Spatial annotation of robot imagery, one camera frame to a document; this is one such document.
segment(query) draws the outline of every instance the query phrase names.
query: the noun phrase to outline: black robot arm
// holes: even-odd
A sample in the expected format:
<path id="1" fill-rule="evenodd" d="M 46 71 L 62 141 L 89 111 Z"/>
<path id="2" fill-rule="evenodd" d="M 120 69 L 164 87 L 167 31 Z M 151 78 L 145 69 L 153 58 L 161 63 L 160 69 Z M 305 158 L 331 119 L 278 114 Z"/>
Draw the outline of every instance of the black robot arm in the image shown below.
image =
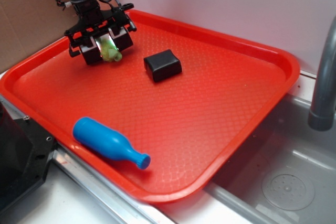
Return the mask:
<path id="1" fill-rule="evenodd" d="M 111 0 L 99 1 L 109 3 Z M 102 36 L 108 38 L 118 51 L 133 45 L 129 32 L 136 31 L 136 27 L 125 13 L 134 7 L 133 4 L 109 4 L 109 10 L 101 10 L 97 0 L 70 2 L 79 17 L 78 23 L 65 31 L 70 41 L 69 53 L 72 57 L 82 54 L 88 65 L 103 60 L 101 48 L 97 43 Z"/>

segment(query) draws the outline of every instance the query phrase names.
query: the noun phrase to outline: tray rim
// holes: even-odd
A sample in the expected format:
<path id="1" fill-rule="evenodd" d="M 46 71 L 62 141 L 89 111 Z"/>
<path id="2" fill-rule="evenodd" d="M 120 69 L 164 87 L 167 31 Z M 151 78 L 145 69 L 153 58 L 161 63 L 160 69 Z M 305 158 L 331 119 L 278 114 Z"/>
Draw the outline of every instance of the tray rim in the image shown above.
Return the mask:
<path id="1" fill-rule="evenodd" d="M 219 45 L 218 43 L 224 39 L 227 44 L 229 45 L 233 44 L 231 46 L 233 46 L 233 48 L 236 48 L 236 49 L 238 48 L 238 49 L 243 50 L 245 47 L 249 47 L 250 49 L 252 48 L 254 50 L 254 53 L 259 54 L 259 55 L 258 56 L 247 55 L 247 54 L 245 55 L 258 58 L 260 60 L 265 61 L 266 54 L 272 54 L 275 56 L 272 58 L 271 61 L 270 60 L 266 60 L 266 61 L 274 65 L 277 65 L 285 73 L 285 76 L 286 76 L 285 82 L 281 85 L 281 88 L 279 88 L 273 94 L 273 96 L 264 104 L 264 106 L 251 118 L 249 123 L 246 126 L 244 126 L 243 129 L 234 137 L 234 139 L 237 137 L 242 139 L 242 141 L 239 142 L 238 146 L 237 146 L 237 142 L 232 140 L 227 145 L 225 150 L 230 149 L 231 145 L 235 146 L 234 147 L 235 150 L 239 148 L 239 146 L 244 142 L 244 140 L 249 136 L 249 134 L 262 121 L 262 119 L 265 118 L 267 114 L 275 107 L 275 105 L 282 99 L 282 97 L 292 87 L 292 85 L 296 82 L 296 80 L 298 79 L 300 75 L 300 67 L 299 67 L 299 64 L 296 58 L 292 54 L 286 51 L 283 51 L 281 49 L 274 48 L 271 46 L 266 46 L 266 45 L 263 45 L 257 42 L 238 38 L 235 36 L 222 34 L 216 31 L 211 31 L 205 28 L 196 27 L 196 26 L 178 22 L 175 20 L 163 18 L 163 17 L 156 16 L 153 14 L 144 13 L 144 12 L 137 11 L 137 10 L 133 10 L 129 12 L 129 15 L 131 16 L 131 18 L 141 17 L 141 21 L 138 21 L 138 22 L 142 24 L 146 24 L 147 22 L 154 20 L 156 22 L 156 27 L 159 29 L 161 26 L 164 26 L 167 24 L 173 25 L 171 27 L 172 30 L 168 30 L 168 32 L 172 32 L 176 34 L 176 32 L 173 31 L 173 28 L 178 27 L 179 35 L 182 35 L 184 37 L 189 37 L 191 35 L 190 32 L 195 33 L 196 31 L 197 34 L 199 34 L 197 39 L 203 42 L 210 42 L 212 45 L 215 45 L 215 46 L 223 47 L 222 44 Z M 18 109 L 20 109 L 24 113 L 29 114 L 29 116 L 34 118 L 39 124 L 41 124 L 47 130 L 53 132 L 53 134 L 55 134 L 54 132 L 57 132 L 57 134 L 55 134 L 56 139 L 66 139 L 69 137 L 69 135 L 66 132 L 62 131 L 60 128 L 50 123 L 43 116 L 39 116 L 38 112 L 36 112 L 33 108 L 26 105 L 20 98 L 16 97 L 13 93 L 11 93 L 10 88 L 11 88 L 11 85 L 13 85 L 21 76 L 30 72 L 31 70 L 33 70 L 35 67 L 39 66 L 40 64 L 48 61 L 55 54 L 63 52 L 67 48 L 68 48 L 68 39 L 66 37 L 63 37 L 59 39 L 58 41 L 54 42 L 53 44 L 47 46 L 46 48 L 28 57 L 27 59 L 19 62 L 17 65 L 10 68 L 4 74 L 4 76 L 0 79 L 0 93 L 8 101 L 10 101 L 14 106 L 16 106 Z M 116 183 L 113 179 L 110 178 L 111 176 L 115 180 L 118 180 L 118 183 L 116 184 L 120 188 L 128 192 L 130 195 L 132 195 L 133 197 L 136 197 L 139 200 L 143 200 L 149 203 L 160 203 L 160 202 L 176 201 L 176 200 L 184 198 L 202 189 L 202 187 L 205 184 L 207 184 L 207 182 L 211 179 L 211 177 L 215 174 L 215 172 L 228 159 L 227 156 L 224 157 L 224 155 L 227 155 L 225 150 L 223 150 L 210 163 L 210 165 L 205 170 L 205 172 L 202 173 L 200 176 L 198 176 L 194 180 L 193 183 L 191 183 L 190 185 L 180 190 L 177 190 L 171 193 L 163 193 L 163 194 L 153 194 L 153 193 L 150 193 L 144 190 L 143 188 L 139 187 L 137 184 L 128 180 L 126 177 L 122 176 L 117 170 L 115 170 L 113 167 L 103 162 L 100 158 L 98 158 L 97 156 L 95 156 L 88 150 L 82 149 L 80 152 L 80 151 L 71 149 L 70 151 L 75 153 L 79 158 L 84 160 L 90 166 L 94 167 L 99 173 L 105 176 L 108 180 L 112 181 L 113 183 Z"/>

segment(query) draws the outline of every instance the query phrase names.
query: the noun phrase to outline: white wall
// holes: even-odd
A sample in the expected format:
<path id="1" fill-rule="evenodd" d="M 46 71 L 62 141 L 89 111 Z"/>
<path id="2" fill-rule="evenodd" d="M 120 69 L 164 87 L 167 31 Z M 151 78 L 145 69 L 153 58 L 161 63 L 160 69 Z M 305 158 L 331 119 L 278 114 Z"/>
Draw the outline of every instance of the white wall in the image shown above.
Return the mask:
<path id="1" fill-rule="evenodd" d="M 295 55 L 317 73 L 336 0 L 120 0 L 135 9 L 250 39 Z"/>

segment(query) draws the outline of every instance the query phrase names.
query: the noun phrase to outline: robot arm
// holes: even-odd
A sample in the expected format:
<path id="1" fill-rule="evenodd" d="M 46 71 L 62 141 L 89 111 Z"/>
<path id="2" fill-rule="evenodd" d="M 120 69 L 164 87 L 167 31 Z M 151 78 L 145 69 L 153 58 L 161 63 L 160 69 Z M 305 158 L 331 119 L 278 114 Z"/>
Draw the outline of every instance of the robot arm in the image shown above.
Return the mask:
<path id="1" fill-rule="evenodd" d="M 101 10 L 99 2 L 110 5 L 109 10 Z M 82 54 L 88 65 L 99 61 L 121 59 L 120 51 L 133 45 L 129 32 L 136 27 L 126 10 L 133 4 L 117 6 L 111 0 L 70 0 L 79 17 L 77 24 L 65 31 L 68 37 L 71 57 Z M 69 2 L 56 0 L 58 6 L 68 6 Z"/>

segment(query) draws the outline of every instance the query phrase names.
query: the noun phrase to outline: black sponge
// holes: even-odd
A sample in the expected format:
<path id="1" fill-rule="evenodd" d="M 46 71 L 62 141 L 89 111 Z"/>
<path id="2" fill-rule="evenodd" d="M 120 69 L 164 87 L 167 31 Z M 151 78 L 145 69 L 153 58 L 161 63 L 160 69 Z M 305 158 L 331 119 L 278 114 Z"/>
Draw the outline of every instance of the black sponge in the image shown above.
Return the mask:
<path id="1" fill-rule="evenodd" d="M 145 69 L 155 82 L 162 81 L 182 72 L 179 59 L 170 49 L 144 58 Z"/>

